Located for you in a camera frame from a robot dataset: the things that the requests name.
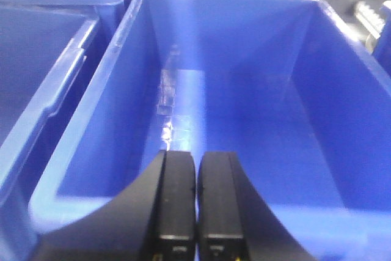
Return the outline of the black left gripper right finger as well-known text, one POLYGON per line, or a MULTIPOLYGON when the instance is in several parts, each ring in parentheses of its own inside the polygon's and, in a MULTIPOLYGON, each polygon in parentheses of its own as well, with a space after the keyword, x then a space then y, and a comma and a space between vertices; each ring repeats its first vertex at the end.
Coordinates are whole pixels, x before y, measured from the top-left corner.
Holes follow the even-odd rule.
POLYGON ((251 184, 234 152, 206 152, 198 179, 200 260, 314 260, 251 184))

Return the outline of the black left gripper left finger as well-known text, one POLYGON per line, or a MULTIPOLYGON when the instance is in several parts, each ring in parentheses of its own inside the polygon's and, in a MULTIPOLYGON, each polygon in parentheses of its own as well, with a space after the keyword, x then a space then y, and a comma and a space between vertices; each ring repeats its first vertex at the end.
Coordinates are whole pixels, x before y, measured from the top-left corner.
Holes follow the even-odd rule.
POLYGON ((44 233, 31 260, 193 260, 195 193, 191 154, 160 150, 108 203, 44 233))

